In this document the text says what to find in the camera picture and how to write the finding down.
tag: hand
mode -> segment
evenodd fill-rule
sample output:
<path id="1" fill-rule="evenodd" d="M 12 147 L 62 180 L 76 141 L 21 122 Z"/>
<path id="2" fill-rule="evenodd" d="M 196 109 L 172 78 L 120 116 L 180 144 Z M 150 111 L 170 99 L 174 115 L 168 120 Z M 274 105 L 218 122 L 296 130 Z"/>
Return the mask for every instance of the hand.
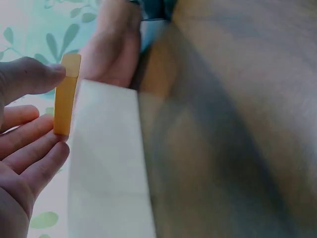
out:
<path id="1" fill-rule="evenodd" d="M 52 132 L 50 115 L 39 117 L 33 106 L 4 105 L 25 94 L 52 90 L 64 77 L 62 66 L 48 67 L 34 59 L 0 63 L 1 237 L 27 236 L 36 198 L 69 154 L 65 138 Z"/>
<path id="2" fill-rule="evenodd" d="M 82 49 L 80 78 L 128 87 L 140 52 L 140 8 L 126 0 L 104 0 L 95 34 Z"/>

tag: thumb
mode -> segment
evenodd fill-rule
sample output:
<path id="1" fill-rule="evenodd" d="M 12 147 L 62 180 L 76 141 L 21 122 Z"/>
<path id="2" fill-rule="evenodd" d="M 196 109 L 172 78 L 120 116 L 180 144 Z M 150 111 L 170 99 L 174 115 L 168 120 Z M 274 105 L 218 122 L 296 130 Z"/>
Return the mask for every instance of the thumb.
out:
<path id="1" fill-rule="evenodd" d="M 45 66 L 23 57 L 0 63 L 0 95 L 5 105 L 26 95 L 41 94 L 54 89 L 66 75 L 60 64 Z"/>

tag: floral background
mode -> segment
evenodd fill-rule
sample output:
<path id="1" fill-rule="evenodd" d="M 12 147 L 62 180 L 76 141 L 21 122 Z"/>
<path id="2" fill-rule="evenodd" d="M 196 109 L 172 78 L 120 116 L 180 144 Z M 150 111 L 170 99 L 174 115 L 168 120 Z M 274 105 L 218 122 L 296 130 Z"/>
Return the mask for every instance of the floral background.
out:
<path id="1" fill-rule="evenodd" d="M 42 63 L 60 62 L 64 53 L 78 52 L 95 29 L 101 0 L 0 1 L 0 61 L 21 56 Z M 27 95 L 13 105 L 32 104 L 40 113 L 53 113 L 54 91 Z M 38 198 L 28 238 L 66 238 L 66 163 Z"/>

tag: green leaf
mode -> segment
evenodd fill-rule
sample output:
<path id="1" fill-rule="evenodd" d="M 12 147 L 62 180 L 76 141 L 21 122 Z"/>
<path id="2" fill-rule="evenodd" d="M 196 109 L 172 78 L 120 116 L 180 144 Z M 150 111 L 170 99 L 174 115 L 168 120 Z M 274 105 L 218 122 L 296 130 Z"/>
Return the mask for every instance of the green leaf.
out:
<path id="1" fill-rule="evenodd" d="M 82 22 L 84 23 L 88 23 L 88 22 L 92 22 L 93 20 L 95 20 L 97 17 L 96 14 L 93 14 L 93 13 L 85 13 L 83 14 L 83 17 L 82 17 Z"/>
<path id="2" fill-rule="evenodd" d="M 51 238 L 48 234 L 43 234 L 39 238 Z"/>
<path id="3" fill-rule="evenodd" d="M 45 109 L 45 114 L 54 115 L 54 108 L 46 108 L 46 109 Z"/>
<path id="4" fill-rule="evenodd" d="M 77 54 L 79 52 L 79 50 L 72 50 L 67 52 L 66 54 Z"/>
<path id="5" fill-rule="evenodd" d="M 81 8 L 72 9 L 70 12 L 70 17 L 71 18 L 77 17 L 80 14 L 80 12 L 81 12 Z"/>
<path id="6" fill-rule="evenodd" d="M 44 212 L 31 219 L 30 227 L 45 229 L 54 226 L 58 221 L 58 214 L 55 212 Z"/>
<path id="7" fill-rule="evenodd" d="M 46 42 L 48 43 L 49 49 L 54 59 L 56 60 L 56 63 L 58 63 L 59 60 L 57 58 L 57 43 L 56 43 L 55 37 L 51 33 L 48 33 L 46 35 Z"/>
<path id="8" fill-rule="evenodd" d="M 45 56 L 44 55 L 42 55 L 42 54 L 35 54 L 34 55 L 34 58 L 36 59 L 36 60 L 38 60 L 39 62 L 41 62 L 42 64 L 48 64 L 49 63 L 49 61 L 45 58 Z"/>
<path id="9" fill-rule="evenodd" d="M 66 48 L 70 45 L 70 43 L 75 39 L 77 33 L 79 31 L 78 24 L 71 24 L 64 35 L 63 46 L 61 48 L 61 52 L 59 58 L 61 59 L 62 55 L 64 54 Z"/>
<path id="10" fill-rule="evenodd" d="M 7 41 L 9 41 L 11 44 L 13 44 L 13 31 L 10 27 L 7 27 L 5 31 L 3 32 L 3 36 Z"/>

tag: yellow plastic piece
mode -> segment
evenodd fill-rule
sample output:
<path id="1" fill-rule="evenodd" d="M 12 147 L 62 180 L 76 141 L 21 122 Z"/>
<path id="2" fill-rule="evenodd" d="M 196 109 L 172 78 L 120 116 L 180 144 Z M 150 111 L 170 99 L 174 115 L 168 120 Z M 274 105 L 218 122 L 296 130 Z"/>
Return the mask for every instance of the yellow plastic piece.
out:
<path id="1" fill-rule="evenodd" d="M 66 68 L 66 77 L 55 90 L 54 134 L 68 136 L 70 133 L 80 62 L 79 54 L 65 54 L 61 60 Z"/>

